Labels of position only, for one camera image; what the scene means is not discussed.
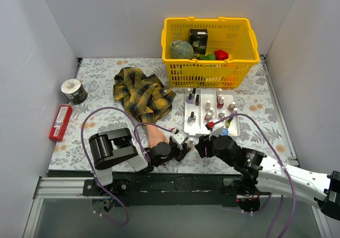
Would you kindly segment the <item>mannequin hand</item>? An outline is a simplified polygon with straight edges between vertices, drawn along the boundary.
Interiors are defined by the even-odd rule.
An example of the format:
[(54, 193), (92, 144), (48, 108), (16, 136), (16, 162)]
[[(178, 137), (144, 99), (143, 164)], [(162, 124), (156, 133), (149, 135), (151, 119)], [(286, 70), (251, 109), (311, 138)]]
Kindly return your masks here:
[(146, 125), (147, 133), (148, 133), (148, 141), (149, 141), (149, 147), (155, 147), (160, 142), (168, 143), (167, 138), (165, 135), (156, 127), (153, 125)]

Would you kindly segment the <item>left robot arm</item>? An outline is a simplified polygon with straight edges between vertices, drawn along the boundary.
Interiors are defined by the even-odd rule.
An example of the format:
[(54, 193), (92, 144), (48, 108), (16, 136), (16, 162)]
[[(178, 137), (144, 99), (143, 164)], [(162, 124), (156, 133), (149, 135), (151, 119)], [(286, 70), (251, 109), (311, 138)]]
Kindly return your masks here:
[(111, 130), (94, 134), (89, 138), (90, 152), (94, 160), (96, 191), (106, 196), (113, 189), (113, 167), (127, 162), (135, 172), (151, 172), (155, 167), (167, 164), (171, 159), (183, 160), (194, 147), (194, 141), (184, 132), (175, 132), (169, 142), (160, 142), (155, 147), (147, 148), (149, 160), (138, 153), (132, 142), (129, 129)]

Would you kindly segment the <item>yellow plaid shirt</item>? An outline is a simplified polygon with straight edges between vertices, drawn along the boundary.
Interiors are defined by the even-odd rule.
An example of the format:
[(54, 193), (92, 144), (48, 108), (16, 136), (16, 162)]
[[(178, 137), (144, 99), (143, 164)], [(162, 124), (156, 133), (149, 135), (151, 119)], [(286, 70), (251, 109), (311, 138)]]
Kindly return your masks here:
[(171, 112), (176, 93), (155, 74), (147, 76), (138, 67), (125, 67), (114, 81), (114, 99), (139, 122), (156, 123)]

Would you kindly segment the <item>clear nail polish bottle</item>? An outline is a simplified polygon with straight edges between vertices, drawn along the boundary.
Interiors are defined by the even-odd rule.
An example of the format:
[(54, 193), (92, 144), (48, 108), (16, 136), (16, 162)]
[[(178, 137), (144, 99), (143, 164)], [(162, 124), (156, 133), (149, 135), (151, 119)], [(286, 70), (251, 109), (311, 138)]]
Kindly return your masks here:
[(194, 139), (193, 139), (193, 138), (190, 138), (190, 139), (189, 139), (189, 142), (188, 142), (188, 146), (189, 146), (190, 148), (194, 148), (195, 145), (196, 145), (196, 143), (195, 143)]

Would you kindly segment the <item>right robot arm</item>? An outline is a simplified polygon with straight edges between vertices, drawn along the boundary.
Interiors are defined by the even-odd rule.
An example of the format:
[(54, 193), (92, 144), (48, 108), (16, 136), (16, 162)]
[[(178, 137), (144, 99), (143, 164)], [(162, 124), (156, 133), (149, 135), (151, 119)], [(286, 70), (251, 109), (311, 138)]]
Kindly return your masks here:
[(339, 220), (339, 172), (330, 174), (281, 165), (263, 152), (240, 147), (227, 135), (203, 135), (195, 146), (200, 157), (217, 157), (241, 173), (241, 190), (279, 194), (312, 205)]

